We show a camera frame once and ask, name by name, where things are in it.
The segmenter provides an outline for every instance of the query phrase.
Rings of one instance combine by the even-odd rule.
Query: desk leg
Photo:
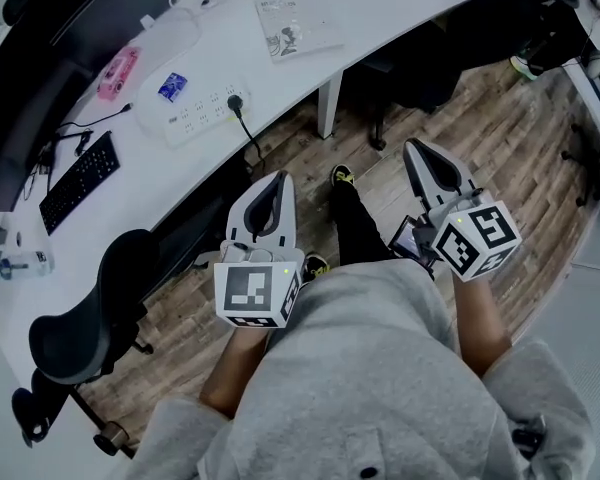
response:
[[[323,139],[328,138],[333,132],[341,82],[342,71],[333,75],[331,80],[318,90],[318,134]]]

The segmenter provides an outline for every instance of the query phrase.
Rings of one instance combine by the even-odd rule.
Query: black pants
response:
[[[335,183],[331,193],[331,213],[338,228],[340,265],[395,258],[351,183]]]

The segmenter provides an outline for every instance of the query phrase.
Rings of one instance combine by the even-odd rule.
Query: person's arm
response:
[[[453,288],[462,360],[482,377],[511,348],[511,338],[486,279],[463,283],[454,275]]]
[[[240,399],[264,356],[268,331],[236,329],[202,386],[200,402],[233,419]]]

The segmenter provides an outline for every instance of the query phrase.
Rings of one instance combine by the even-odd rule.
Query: blue package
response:
[[[187,85],[185,77],[178,73],[171,73],[160,87],[158,94],[162,94],[169,101],[174,102],[185,85]]]

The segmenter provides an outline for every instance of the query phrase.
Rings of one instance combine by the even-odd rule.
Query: gray sleeve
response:
[[[197,462],[228,420],[185,398],[161,400],[151,416],[127,480],[190,480]]]
[[[544,441],[523,468],[528,478],[586,478],[595,456],[591,423],[574,385],[544,342],[523,340],[482,380],[510,420],[539,414],[545,418]]]

